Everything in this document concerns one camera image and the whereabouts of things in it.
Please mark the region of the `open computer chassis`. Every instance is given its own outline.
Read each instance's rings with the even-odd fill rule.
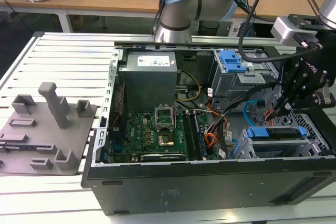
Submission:
[[[312,109],[302,114],[291,112],[274,120],[275,126],[303,126],[310,139],[315,141],[317,149],[323,152],[322,155],[311,153],[303,157],[226,160],[204,158],[182,162],[108,162],[106,147],[111,141],[108,129],[112,123],[109,119],[113,121],[110,113],[113,93],[116,92],[114,85],[120,66],[127,60],[125,51],[185,52],[182,56],[176,56],[177,63],[183,64],[179,57],[188,61],[181,68],[195,69],[193,74],[204,74],[196,78],[205,81],[213,78],[218,85],[218,73],[214,70],[218,69],[214,66],[218,60],[216,54],[220,49],[235,50],[237,39],[195,37],[193,41],[192,45],[157,45],[152,42],[151,36],[121,37],[120,41],[115,41],[100,127],[95,137],[91,138],[82,181],[83,187],[92,188],[106,215],[298,204],[335,181],[336,159],[332,154],[336,150],[336,128],[322,109]],[[246,39],[245,45],[247,52],[257,57],[279,55],[274,47],[278,46],[275,40]],[[293,50],[288,47],[278,49]],[[214,56],[208,59],[207,56],[211,54]],[[261,70],[266,67],[269,75],[263,75],[264,78],[277,78],[276,64],[250,67]],[[178,78],[180,85],[176,89],[183,89],[188,84],[182,82]],[[266,106],[274,101],[275,94],[276,88],[262,94]],[[254,119],[257,126],[265,126],[262,115],[255,113]],[[236,133],[232,131],[236,136],[248,126],[241,123],[243,118],[229,120],[231,124],[237,122],[239,125]]]

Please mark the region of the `blue cable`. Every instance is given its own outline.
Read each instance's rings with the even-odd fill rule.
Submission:
[[[256,100],[250,100],[250,101],[247,101],[247,102],[245,103],[245,105],[244,105],[244,108],[243,108],[243,115],[244,115],[244,118],[245,118],[246,122],[247,122],[249,125],[251,125],[251,126],[256,126],[256,125],[250,120],[250,118],[248,118],[248,115],[247,115],[247,112],[246,112],[246,110],[247,110],[247,106],[248,106],[250,103],[257,103],[257,101],[256,101]]]

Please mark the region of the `yellow wire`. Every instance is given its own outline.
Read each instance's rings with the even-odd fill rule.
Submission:
[[[201,94],[201,86],[200,86],[199,82],[196,80],[195,77],[192,76],[191,73],[189,73],[189,72],[187,72],[185,70],[181,70],[181,72],[186,73],[191,79],[193,79],[196,82],[196,84],[198,86],[198,92],[197,92],[197,94],[194,97],[186,98],[186,99],[175,99],[175,101],[177,101],[177,102],[188,102],[188,101],[192,101],[192,100],[197,99],[200,96],[200,94]]]

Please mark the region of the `computer case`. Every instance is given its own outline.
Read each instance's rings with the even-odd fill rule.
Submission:
[[[123,44],[124,50],[139,50],[141,55],[148,51],[171,52],[178,56],[181,50],[188,56],[179,60],[178,69],[188,69],[192,51],[217,51],[220,47],[235,48],[236,40],[227,39],[220,46],[213,45],[132,45]],[[275,48],[249,47],[249,52],[262,51],[262,54],[276,56]],[[322,188],[336,181],[336,127],[322,109],[304,111],[308,121],[298,115],[289,115],[293,121],[305,127],[310,136],[316,136],[328,142],[328,148],[319,144],[321,154],[318,156],[293,156],[279,158],[226,159],[226,160],[189,160],[185,162],[113,162],[107,159],[109,149],[108,121],[113,86],[118,71],[126,66],[119,49],[112,54],[107,91],[102,105],[102,114],[95,136],[90,140],[88,156],[83,171],[82,187],[91,188],[103,212],[106,215],[143,214],[156,212],[196,211],[225,208],[246,208],[260,206],[294,205],[302,202]],[[193,59],[197,64],[198,57]],[[257,70],[257,65],[250,66]],[[267,80],[265,69],[260,68]],[[259,95],[268,101],[267,95]],[[191,120],[196,113],[189,112],[186,120]],[[228,115],[232,124],[232,138],[235,128],[242,128],[244,119],[238,113]]]

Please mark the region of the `power supply label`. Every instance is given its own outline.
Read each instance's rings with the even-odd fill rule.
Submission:
[[[170,67],[169,56],[140,55],[138,67]]]

